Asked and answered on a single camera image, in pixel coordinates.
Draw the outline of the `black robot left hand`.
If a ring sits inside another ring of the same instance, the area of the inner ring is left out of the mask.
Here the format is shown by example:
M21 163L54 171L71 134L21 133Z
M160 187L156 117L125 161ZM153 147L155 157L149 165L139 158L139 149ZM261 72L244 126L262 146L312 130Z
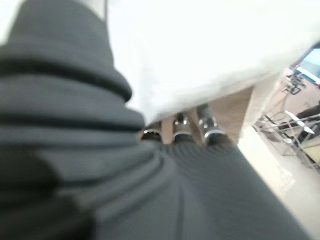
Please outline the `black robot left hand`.
M226 136L138 140L106 24L26 0L0 48L3 240L309 240Z

